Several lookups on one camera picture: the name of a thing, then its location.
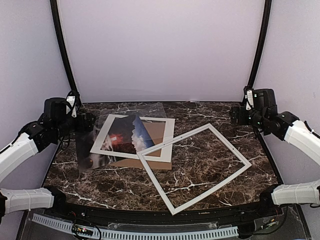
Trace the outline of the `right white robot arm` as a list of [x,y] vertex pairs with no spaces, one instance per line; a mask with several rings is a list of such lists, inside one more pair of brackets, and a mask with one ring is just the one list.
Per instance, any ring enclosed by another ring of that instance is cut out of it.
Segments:
[[[251,125],[264,135],[273,134],[302,151],[316,164],[320,163],[320,135],[291,112],[278,113],[276,105],[262,108],[233,106],[229,115],[231,123]],[[318,208],[320,181],[273,185],[261,193],[260,200],[255,205],[255,213],[260,217],[266,217],[275,205],[309,204],[311,208]]]

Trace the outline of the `clear acrylic sheet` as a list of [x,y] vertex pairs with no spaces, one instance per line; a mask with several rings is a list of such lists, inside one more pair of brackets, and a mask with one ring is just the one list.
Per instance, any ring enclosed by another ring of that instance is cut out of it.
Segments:
[[139,117],[154,117],[166,118],[166,112],[163,104],[156,103],[138,103],[138,102],[125,102],[125,103],[101,103],[93,111],[96,116],[96,122],[93,127],[92,134],[94,137],[100,132],[108,115],[138,115]]

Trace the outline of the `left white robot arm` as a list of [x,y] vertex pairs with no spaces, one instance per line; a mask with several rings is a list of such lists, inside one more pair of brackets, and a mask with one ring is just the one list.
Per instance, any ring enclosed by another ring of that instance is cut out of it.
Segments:
[[[91,132],[96,122],[92,113],[81,113],[76,117],[67,115],[60,121],[42,115],[39,120],[26,124],[18,136],[0,151],[0,180],[3,181],[13,170],[29,158],[42,152],[51,144],[58,144],[72,133]],[[18,211],[46,208],[60,218],[71,213],[65,203],[66,196],[54,186],[37,189],[0,189],[0,216]]]

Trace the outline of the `white picture frame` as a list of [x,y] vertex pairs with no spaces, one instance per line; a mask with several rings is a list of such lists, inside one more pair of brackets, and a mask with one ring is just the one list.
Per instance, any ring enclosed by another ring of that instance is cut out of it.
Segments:
[[[152,170],[147,158],[171,148],[172,169]],[[177,215],[216,193],[252,164],[212,124],[138,152],[138,157],[171,215]]]

